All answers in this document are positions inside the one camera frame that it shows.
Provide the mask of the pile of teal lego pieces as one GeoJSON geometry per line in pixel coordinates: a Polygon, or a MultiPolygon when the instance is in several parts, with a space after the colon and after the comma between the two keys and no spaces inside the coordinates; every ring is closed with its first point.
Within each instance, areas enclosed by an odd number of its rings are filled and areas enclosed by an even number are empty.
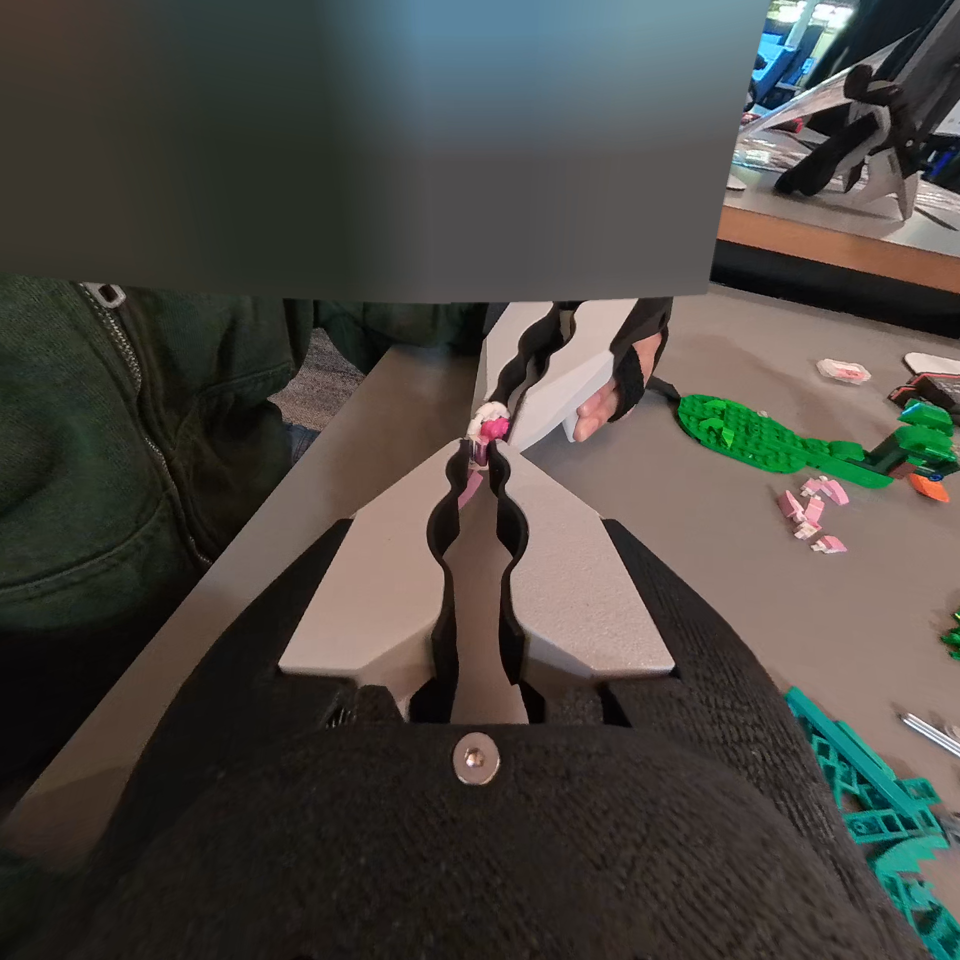
{"type": "Polygon", "coordinates": [[[900,778],[847,724],[798,687],[784,695],[812,750],[846,831],[930,958],[959,957],[958,919],[923,875],[923,864],[954,844],[934,812],[941,798],[921,777],[900,778]]]}

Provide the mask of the black battery red trim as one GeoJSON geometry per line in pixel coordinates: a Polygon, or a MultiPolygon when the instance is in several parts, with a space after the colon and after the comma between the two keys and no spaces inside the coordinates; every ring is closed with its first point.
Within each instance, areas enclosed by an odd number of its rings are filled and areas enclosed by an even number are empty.
{"type": "Polygon", "coordinates": [[[900,409],[912,402],[928,402],[959,418],[959,374],[923,373],[894,388],[888,400],[900,409]]]}

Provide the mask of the pink white lego flower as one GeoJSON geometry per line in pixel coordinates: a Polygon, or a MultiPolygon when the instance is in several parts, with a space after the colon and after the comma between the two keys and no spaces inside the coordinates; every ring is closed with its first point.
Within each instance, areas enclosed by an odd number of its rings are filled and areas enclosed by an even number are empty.
{"type": "Polygon", "coordinates": [[[486,446],[492,440],[502,439],[509,432],[511,413],[499,401],[487,401],[477,408],[466,428],[466,437],[474,444],[486,446]]]}

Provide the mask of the black grey gripper device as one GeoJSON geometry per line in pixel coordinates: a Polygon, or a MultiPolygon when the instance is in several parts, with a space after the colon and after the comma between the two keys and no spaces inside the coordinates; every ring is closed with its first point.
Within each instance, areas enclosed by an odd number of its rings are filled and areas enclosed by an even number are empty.
{"type": "Polygon", "coordinates": [[[899,84],[876,79],[865,63],[850,69],[844,94],[849,101],[845,126],[783,172],[774,191],[813,197],[840,175],[848,194],[866,172],[867,183],[855,192],[855,202],[866,206],[894,195],[906,221],[914,211],[922,169],[919,127],[906,94],[899,84]]]}

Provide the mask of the pink lego petal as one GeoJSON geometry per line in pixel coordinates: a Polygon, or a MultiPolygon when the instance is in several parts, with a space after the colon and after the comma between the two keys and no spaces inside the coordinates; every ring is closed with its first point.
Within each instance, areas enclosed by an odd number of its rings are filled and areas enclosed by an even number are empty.
{"type": "Polygon", "coordinates": [[[487,479],[491,443],[491,438],[483,433],[467,435],[465,439],[468,442],[469,456],[465,487],[458,497],[457,506],[460,511],[466,507],[487,479]]]}

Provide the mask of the green lego leaf build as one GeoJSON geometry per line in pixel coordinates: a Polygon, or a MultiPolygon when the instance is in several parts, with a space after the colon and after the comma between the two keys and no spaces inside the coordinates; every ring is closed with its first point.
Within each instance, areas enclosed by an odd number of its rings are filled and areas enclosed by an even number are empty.
{"type": "Polygon", "coordinates": [[[702,447],[772,474],[811,469],[882,490],[897,478],[939,483],[958,473],[954,420],[923,400],[908,403],[894,431],[870,450],[855,441],[800,436],[768,415],[706,394],[681,397],[675,414],[679,426],[702,447]]]}

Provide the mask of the person's green jacket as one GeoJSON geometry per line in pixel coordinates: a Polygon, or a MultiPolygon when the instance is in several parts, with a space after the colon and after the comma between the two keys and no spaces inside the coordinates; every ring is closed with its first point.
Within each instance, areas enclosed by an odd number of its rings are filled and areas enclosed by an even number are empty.
{"type": "Polygon", "coordinates": [[[338,303],[3,274],[2,638],[177,605],[292,467],[271,398],[315,330],[369,372],[478,351],[485,303],[338,303]]]}

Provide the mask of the person's left hand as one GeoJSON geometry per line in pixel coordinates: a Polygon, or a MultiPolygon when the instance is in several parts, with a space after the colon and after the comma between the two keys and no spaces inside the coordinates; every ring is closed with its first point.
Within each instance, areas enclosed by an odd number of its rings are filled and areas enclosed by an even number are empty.
{"type": "Polygon", "coordinates": [[[641,401],[665,351],[673,305],[668,296],[641,298],[633,306],[610,345],[611,377],[577,409],[574,442],[623,419],[641,401]]]}

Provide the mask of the light grey lego bar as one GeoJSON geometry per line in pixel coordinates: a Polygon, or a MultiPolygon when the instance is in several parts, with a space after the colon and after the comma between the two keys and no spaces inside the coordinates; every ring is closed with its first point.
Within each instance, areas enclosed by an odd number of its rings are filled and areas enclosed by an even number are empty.
{"type": "Polygon", "coordinates": [[[910,730],[924,737],[959,760],[960,746],[959,740],[956,737],[943,731],[937,726],[931,725],[929,722],[923,720],[921,717],[913,713],[904,712],[899,713],[897,716],[904,726],[908,727],[910,730]]]}

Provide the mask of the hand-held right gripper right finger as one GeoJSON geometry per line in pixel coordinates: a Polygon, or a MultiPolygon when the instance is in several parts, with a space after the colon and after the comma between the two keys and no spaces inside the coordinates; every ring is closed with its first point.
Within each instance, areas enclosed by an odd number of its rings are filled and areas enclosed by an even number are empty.
{"type": "Polygon", "coordinates": [[[522,453],[490,445],[500,660],[530,723],[546,700],[612,681],[666,677],[675,660],[605,520],[522,453]]]}

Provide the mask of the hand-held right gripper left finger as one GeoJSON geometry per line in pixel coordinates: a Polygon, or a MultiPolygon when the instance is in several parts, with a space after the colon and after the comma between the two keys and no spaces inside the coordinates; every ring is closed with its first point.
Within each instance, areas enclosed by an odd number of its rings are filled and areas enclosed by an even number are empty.
{"type": "Polygon", "coordinates": [[[279,670],[382,687],[414,722],[450,722],[459,658],[445,553],[466,486],[458,438],[357,510],[279,670]]]}

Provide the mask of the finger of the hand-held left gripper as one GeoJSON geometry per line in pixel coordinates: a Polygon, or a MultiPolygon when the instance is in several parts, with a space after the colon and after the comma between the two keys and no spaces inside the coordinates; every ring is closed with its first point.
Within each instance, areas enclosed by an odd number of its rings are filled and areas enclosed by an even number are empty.
{"type": "Polygon", "coordinates": [[[507,305],[483,342],[474,425],[573,425],[577,416],[574,308],[565,302],[507,305]]]}
{"type": "Polygon", "coordinates": [[[526,450],[562,426],[574,440],[577,410],[608,383],[615,369],[611,344],[636,300],[591,300],[573,314],[567,342],[550,354],[544,371],[523,390],[511,418],[511,445],[526,450]]]}

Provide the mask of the cluster of pink petal pieces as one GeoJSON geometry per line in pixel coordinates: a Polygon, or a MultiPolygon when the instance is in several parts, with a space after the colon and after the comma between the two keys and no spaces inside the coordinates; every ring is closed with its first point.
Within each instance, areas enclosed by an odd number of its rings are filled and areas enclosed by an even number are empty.
{"type": "Polygon", "coordinates": [[[833,477],[813,476],[794,492],[786,489],[774,500],[776,508],[792,530],[793,538],[813,553],[836,556],[848,553],[846,544],[824,527],[829,504],[843,507],[850,503],[846,488],[833,477]]]}

